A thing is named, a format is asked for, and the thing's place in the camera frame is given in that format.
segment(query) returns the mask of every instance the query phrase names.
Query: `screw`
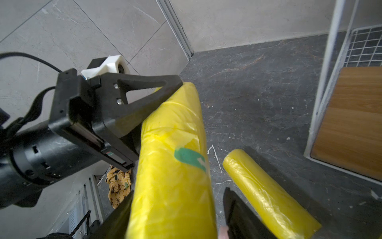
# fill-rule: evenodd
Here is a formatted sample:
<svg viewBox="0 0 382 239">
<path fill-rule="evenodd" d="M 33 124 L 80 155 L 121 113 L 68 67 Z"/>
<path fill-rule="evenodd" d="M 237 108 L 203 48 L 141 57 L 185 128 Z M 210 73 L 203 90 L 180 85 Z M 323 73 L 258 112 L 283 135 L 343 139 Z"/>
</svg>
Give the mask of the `screw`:
<svg viewBox="0 0 382 239">
<path fill-rule="evenodd" d="M 121 99 L 117 99 L 117 104 L 118 104 L 118 105 L 122 105 L 122 104 L 124 104 L 124 103 L 123 103 L 123 101 L 122 101 Z"/>
</svg>

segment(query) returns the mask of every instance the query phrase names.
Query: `fabric with insect print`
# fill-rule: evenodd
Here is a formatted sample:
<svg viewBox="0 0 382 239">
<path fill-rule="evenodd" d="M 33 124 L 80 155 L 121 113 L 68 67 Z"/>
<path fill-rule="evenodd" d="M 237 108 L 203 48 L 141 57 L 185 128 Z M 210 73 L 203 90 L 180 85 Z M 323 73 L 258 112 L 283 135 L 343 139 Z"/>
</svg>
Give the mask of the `fabric with insect print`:
<svg viewBox="0 0 382 239">
<path fill-rule="evenodd" d="M 131 169 L 128 172 L 122 172 L 114 166 L 107 173 L 106 182 L 109 184 L 110 205 L 116 209 L 123 199 L 131 192 Z"/>
</svg>

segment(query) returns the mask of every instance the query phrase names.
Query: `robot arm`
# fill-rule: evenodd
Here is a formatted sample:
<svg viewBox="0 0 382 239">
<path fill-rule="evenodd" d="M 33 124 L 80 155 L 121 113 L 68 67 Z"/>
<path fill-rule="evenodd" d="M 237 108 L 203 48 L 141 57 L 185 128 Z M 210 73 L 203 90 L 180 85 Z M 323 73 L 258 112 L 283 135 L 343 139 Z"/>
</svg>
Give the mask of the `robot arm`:
<svg viewBox="0 0 382 239">
<path fill-rule="evenodd" d="M 42 189 L 99 160 L 122 171 L 133 166 L 141 122 L 183 83 L 177 75 L 125 72 L 122 58 L 112 56 L 93 59 L 83 75 L 59 73 L 49 120 L 1 142 L 0 207 L 34 206 Z M 127 102 L 128 91 L 152 87 L 161 89 Z"/>
</svg>

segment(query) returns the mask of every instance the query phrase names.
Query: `metal frame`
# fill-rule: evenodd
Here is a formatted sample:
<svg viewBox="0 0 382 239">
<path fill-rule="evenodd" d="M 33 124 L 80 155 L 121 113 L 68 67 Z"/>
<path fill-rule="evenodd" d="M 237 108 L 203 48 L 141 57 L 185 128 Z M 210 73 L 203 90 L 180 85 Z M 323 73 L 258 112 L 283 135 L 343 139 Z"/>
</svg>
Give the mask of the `metal frame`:
<svg viewBox="0 0 382 239">
<path fill-rule="evenodd" d="M 180 24 L 178 17 L 176 16 L 176 13 L 170 3 L 170 0 L 156 0 L 156 1 L 158 3 L 160 10 L 165 16 L 168 24 L 170 25 L 172 32 L 174 33 L 176 39 L 178 40 L 180 47 L 184 51 L 187 59 L 190 60 L 191 57 L 194 55 L 194 51 L 191 48 L 191 44 L 188 41 L 188 38 L 185 32 L 183 31 L 183 27 Z"/>
<path fill-rule="evenodd" d="M 311 125 L 309 128 L 309 137 L 308 137 L 308 141 L 306 144 L 304 156 L 306 158 L 308 158 L 309 160 L 312 160 L 316 163 L 319 163 L 319 164 L 337 169 L 341 172 L 345 172 L 345 173 L 351 174 L 353 176 L 362 178 L 364 180 L 382 185 L 381 181 L 366 177 L 364 175 L 360 175 L 360 174 L 355 173 L 355 172 L 351 172 L 349 170 L 334 166 L 332 164 L 329 164 L 329 163 L 326 163 L 326 162 L 323 162 L 323 161 L 320 161 L 320 160 L 317 160 L 317 159 L 314 159 L 311 157 L 311 151 L 312 151 L 314 142 L 317 138 L 318 131 L 319 131 L 319 128 L 321 126 L 322 120 L 324 118 L 326 108 L 327 108 L 328 103 L 330 101 L 330 98 L 333 94 L 334 87 L 337 83 L 338 75 L 340 73 L 341 68 L 344 65 L 346 52 L 348 51 L 349 45 L 350 45 L 350 37 L 351 37 L 351 34 L 353 33 L 351 31 L 351 27 L 353 25 L 354 17 L 355 17 L 355 14 L 357 12 L 359 0 L 356 0 L 354 3 L 353 12 L 351 14 L 351 18 L 349 21 L 349 25 L 347 28 L 345 39 L 343 41 L 340 53 L 338 55 L 334 69 L 333 69 L 332 74 L 330 76 L 330 79 L 328 81 L 327 87 L 324 89 L 327 75 L 328 75 L 328 71 L 329 71 L 330 60 L 332 58 L 334 44 L 335 44 L 335 40 L 337 37 L 338 28 L 339 28 L 339 25 L 341 22 L 341 17 L 343 14 L 345 2 L 346 2 L 346 0 L 336 0 L 336 4 L 334 7 L 332 23 L 330 26 L 329 36 L 328 36 L 327 45 L 326 45 L 326 49 L 325 49 L 324 60 L 322 63 L 321 74 L 320 74 L 320 79 L 319 79 L 319 84 L 318 84 L 317 94 L 316 94 L 316 101 L 314 103 L 312 120 L 311 120 Z"/>
<path fill-rule="evenodd" d="M 360 33 L 360 31 L 363 31 L 363 30 L 366 30 L 366 29 L 368 29 L 369 31 L 368 32 Z M 375 34 L 375 33 L 379 33 L 380 36 L 378 38 L 370 39 L 370 35 L 371 34 Z M 358 36 L 365 35 L 365 34 L 367 34 L 365 40 L 356 41 Z M 380 45 L 381 40 L 382 40 L 382 24 L 381 25 L 376 25 L 376 26 L 368 26 L 368 27 L 365 27 L 365 28 L 356 28 L 356 29 L 353 29 L 353 31 L 351 32 L 351 40 L 350 40 L 350 44 L 352 44 L 352 45 L 351 45 L 351 49 L 347 50 L 344 67 L 353 67 L 354 65 L 356 67 L 358 67 L 358 66 L 366 66 L 366 64 L 367 64 L 368 67 L 371 64 L 372 64 L 372 66 L 379 66 L 379 67 L 382 66 L 382 45 Z M 378 41 L 378 42 L 376 42 L 376 46 L 366 47 L 367 44 L 371 43 L 372 41 Z M 356 43 L 361 43 L 361 42 L 364 42 L 363 47 L 354 48 L 354 45 Z M 365 53 L 365 49 L 366 50 L 367 49 L 373 50 L 373 48 L 374 48 L 373 53 Z M 361 51 L 360 54 L 352 55 L 353 51 L 356 51 L 356 50 Z M 368 60 L 362 59 L 362 57 L 364 57 L 364 56 L 370 56 L 370 59 L 368 59 Z M 351 58 L 354 58 L 354 57 L 358 57 L 358 60 L 356 60 L 356 61 L 352 60 L 351 61 Z"/>
<path fill-rule="evenodd" d="M 99 197 L 97 182 L 94 175 L 89 177 L 89 181 L 85 183 L 84 187 L 87 196 L 87 202 L 89 204 L 89 210 L 91 210 L 91 221 L 93 222 L 94 220 L 99 220 L 102 224 L 105 220 L 105 214 L 101 204 L 101 198 Z"/>
</svg>

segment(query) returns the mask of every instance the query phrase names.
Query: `green label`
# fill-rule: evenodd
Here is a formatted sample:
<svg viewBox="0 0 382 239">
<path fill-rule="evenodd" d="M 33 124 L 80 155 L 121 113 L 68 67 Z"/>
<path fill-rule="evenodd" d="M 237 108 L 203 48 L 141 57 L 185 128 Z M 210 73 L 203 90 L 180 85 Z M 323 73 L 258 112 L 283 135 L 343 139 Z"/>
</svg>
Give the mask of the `green label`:
<svg viewBox="0 0 382 239">
<path fill-rule="evenodd" d="M 182 163 L 198 167 L 206 172 L 206 161 L 204 157 L 198 152 L 187 148 L 179 148 L 175 150 L 174 157 Z"/>
</svg>

